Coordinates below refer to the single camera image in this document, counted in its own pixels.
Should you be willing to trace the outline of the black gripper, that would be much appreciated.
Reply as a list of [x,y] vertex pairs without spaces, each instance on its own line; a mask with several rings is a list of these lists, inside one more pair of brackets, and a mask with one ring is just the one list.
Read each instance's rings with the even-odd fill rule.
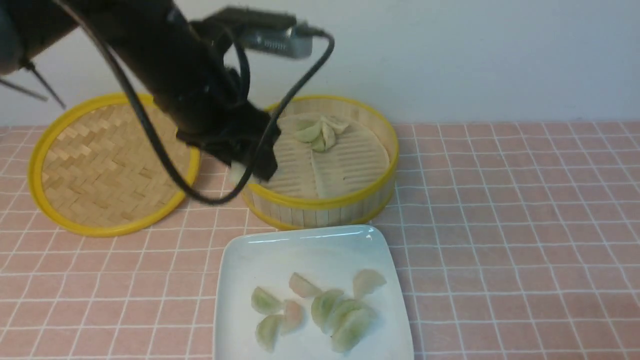
[[203,150],[227,165],[240,162],[252,167],[252,175],[269,182],[278,170],[274,135],[258,151],[258,145],[271,120],[269,112],[245,102],[231,111],[207,119],[208,129],[196,133],[178,130],[176,137],[187,145]]

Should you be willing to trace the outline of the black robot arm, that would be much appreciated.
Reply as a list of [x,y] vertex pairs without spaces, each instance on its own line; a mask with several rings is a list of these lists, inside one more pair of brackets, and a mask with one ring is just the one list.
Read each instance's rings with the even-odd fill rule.
[[[250,75],[224,66],[221,48],[173,0],[66,0],[153,96],[179,141],[227,166],[249,166],[270,116],[249,102]],[[23,68],[78,23],[53,0],[2,0],[1,75]]]

